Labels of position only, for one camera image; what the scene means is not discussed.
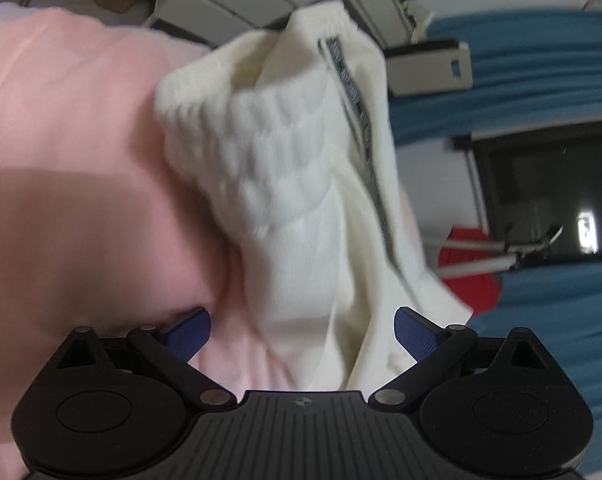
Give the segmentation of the white zip-up garment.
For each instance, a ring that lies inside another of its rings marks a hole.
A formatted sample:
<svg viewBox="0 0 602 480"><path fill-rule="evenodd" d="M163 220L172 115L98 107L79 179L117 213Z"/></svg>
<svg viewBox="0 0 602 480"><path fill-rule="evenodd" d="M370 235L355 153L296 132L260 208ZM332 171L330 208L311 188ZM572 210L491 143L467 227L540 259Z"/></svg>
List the white zip-up garment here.
<svg viewBox="0 0 602 480"><path fill-rule="evenodd" d="M203 374L237 394L371 393L413 364L397 309L469 320L428 269L401 188L385 60L340 1L175 70L155 114L167 162L240 259L194 359Z"/></svg>

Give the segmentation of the silver tripod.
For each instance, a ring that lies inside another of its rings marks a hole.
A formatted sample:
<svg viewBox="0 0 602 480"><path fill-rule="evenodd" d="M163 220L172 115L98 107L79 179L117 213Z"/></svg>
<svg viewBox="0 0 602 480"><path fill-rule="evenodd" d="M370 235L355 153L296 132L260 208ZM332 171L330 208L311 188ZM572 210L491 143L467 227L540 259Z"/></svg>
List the silver tripod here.
<svg viewBox="0 0 602 480"><path fill-rule="evenodd" d="M509 243L507 240L450 240L449 238L442 240L442 238L425 237L423 246L487 252L487 258L446 264L435 270L442 280L444 278L465 278L472 275L508 272L517 269L525 259L544 258L562 232L563 226L551 226L538 240L521 244Z"/></svg>

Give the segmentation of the pastel pink bed sheet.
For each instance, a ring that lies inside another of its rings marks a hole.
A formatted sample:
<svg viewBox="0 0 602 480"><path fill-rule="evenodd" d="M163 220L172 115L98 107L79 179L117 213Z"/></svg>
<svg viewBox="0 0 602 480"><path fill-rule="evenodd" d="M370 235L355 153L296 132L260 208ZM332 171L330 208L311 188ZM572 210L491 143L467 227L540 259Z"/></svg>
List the pastel pink bed sheet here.
<svg viewBox="0 0 602 480"><path fill-rule="evenodd" d="M169 324L239 289L237 249L155 114L160 82L211 52L0 4L0 479L27 472L10 419L71 330Z"/></svg>

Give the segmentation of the dark window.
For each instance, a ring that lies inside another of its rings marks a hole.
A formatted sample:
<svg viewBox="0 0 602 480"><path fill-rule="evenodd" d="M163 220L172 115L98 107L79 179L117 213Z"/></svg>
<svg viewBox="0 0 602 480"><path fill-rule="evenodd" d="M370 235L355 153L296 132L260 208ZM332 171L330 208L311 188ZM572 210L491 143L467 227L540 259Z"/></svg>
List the dark window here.
<svg viewBox="0 0 602 480"><path fill-rule="evenodd" d="M455 136L473 159L495 240L562 233L543 264L602 260L602 120L478 138Z"/></svg>

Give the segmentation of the white chair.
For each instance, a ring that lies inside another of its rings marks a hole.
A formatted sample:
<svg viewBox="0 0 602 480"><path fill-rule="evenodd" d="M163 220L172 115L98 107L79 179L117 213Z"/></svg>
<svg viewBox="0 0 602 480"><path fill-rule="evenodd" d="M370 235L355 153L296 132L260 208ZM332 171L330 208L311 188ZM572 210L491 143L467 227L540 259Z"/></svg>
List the white chair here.
<svg viewBox="0 0 602 480"><path fill-rule="evenodd" d="M388 88L394 98L464 91L473 86L467 42L428 40L387 49L383 55Z"/></svg>

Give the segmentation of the blue curtain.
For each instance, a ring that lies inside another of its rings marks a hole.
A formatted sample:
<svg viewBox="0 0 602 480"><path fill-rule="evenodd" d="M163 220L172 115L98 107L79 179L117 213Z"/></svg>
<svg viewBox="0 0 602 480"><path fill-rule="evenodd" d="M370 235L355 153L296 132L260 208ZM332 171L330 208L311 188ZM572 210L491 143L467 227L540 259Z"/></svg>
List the blue curtain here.
<svg viewBox="0 0 602 480"><path fill-rule="evenodd" d="M397 168L417 230L446 240L495 240L476 164L455 136L503 134L602 120L602 0L414 0L435 14L411 44L457 39L470 48L469 90L390 94ZM423 246L432 269L488 257ZM473 309L471 326L502 337L531 328L580 390L602 465L602 260L543 264L450 280Z"/></svg>

